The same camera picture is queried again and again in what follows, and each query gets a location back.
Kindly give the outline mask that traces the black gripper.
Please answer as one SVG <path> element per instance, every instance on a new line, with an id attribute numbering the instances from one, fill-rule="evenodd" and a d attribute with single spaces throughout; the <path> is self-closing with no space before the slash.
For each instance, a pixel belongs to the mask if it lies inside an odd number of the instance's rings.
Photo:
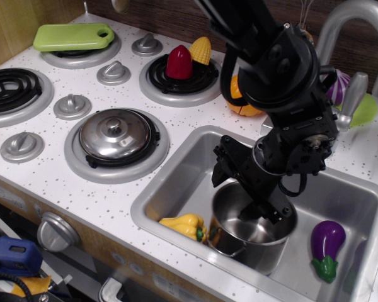
<path id="1" fill-rule="evenodd" d="M 253 149 L 233 137 L 224 135 L 214 148 L 217 163 L 212 173 L 213 187 L 233 178 L 241 185 L 251 201 L 240 208 L 241 221 L 264 218 L 273 224 L 290 218 L 294 211 L 280 192 L 281 177 L 264 171 L 253 158 Z"/>

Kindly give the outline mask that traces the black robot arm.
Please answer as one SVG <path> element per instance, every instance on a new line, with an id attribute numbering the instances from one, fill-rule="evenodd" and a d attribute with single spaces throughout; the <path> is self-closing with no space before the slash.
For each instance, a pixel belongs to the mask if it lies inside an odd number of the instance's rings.
<path id="1" fill-rule="evenodd" d="M 282 184 L 325 169 L 338 129 L 326 93 L 337 75 L 321 65 L 313 45 L 291 25 L 277 23 L 263 1 L 199 1 L 211 30 L 226 42 L 220 76 L 224 98 L 264 111 L 273 127 L 254 147 L 224 135 L 214 152 L 212 183 L 233 178 L 249 194 L 239 218 L 278 223 L 292 215 Z"/>

